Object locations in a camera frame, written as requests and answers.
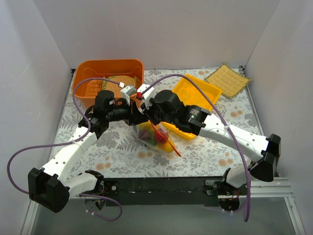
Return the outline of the clear zip top bag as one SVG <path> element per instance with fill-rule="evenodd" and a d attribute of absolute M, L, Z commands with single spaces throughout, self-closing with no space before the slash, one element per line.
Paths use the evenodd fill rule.
<path fill-rule="evenodd" d="M 181 157 L 169 132 L 162 124 L 153 125 L 150 121 L 147 121 L 135 125 L 133 128 L 139 140 L 149 148 L 167 153 L 175 152 Z"/>

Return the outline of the red fake apple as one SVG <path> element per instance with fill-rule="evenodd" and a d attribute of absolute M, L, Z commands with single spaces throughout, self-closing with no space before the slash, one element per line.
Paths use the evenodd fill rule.
<path fill-rule="evenodd" d="M 156 141 L 158 143 L 166 143 L 168 138 L 169 138 L 169 135 L 167 133 L 163 133 L 163 132 L 157 133 L 157 132 L 155 132 L 155 139 L 156 139 Z"/>

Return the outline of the orange green fake mango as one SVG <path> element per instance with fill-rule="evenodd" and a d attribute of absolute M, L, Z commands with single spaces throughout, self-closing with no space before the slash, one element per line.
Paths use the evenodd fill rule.
<path fill-rule="evenodd" d="M 156 145 L 158 144 L 158 142 L 157 142 L 156 139 L 155 139 L 155 135 L 154 135 L 154 134 L 150 135 L 150 138 L 149 138 L 148 143 L 149 143 L 150 145 L 152 145 L 152 146 L 156 146 Z"/>

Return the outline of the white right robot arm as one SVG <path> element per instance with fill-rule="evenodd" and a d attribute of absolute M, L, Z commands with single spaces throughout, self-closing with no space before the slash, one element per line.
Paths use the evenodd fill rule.
<path fill-rule="evenodd" d="M 220 182 L 222 191 L 234 194 L 246 184 L 246 176 L 272 182 L 280 158 L 281 138 L 256 135 L 234 125 L 226 126 L 216 115 L 197 105 L 184 105 L 170 90 L 143 95 L 145 114 L 153 123 L 166 122 L 185 133 L 209 138 L 241 150 L 248 161 L 227 169 Z"/>

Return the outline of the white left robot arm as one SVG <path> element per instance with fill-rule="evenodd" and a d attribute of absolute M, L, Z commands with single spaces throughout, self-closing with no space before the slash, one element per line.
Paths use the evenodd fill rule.
<path fill-rule="evenodd" d="M 112 91 L 98 93 L 95 104 L 84 112 L 69 145 L 63 147 L 41 169 L 33 168 L 29 172 L 31 200 L 52 212 L 60 212 L 73 196 L 81 193 L 98 196 L 103 193 L 104 177 L 97 171 L 86 170 L 71 179 L 68 176 L 76 162 L 108 129 L 110 122 L 123 120 L 128 125 L 136 125 L 148 120 L 130 98 L 135 93 L 133 86 L 124 87 L 119 99 L 114 98 Z"/>

